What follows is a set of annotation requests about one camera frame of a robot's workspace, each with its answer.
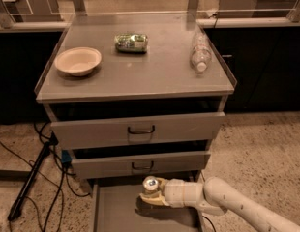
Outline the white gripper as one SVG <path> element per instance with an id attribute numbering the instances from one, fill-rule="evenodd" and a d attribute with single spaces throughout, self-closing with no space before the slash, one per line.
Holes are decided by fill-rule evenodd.
<path id="1" fill-rule="evenodd" d="M 140 198 L 150 205 L 167 206 L 172 208 L 183 208 L 183 193 L 184 181 L 178 179 L 171 179 L 166 182 L 164 178 L 156 178 L 158 182 L 157 190 L 163 190 L 164 196 L 160 192 L 156 193 L 141 193 Z"/>

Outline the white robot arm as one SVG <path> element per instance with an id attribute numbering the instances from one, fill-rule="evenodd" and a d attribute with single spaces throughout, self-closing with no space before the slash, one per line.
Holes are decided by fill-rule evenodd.
<path id="1" fill-rule="evenodd" d="M 193 207 L 215 216 L 232 211 L 257 232 L 300 232 L 299 225 L 259 205 L 218 177 L 201 183 L 148 176 L 142 185 L 139 196 L 151 205 Z"/>

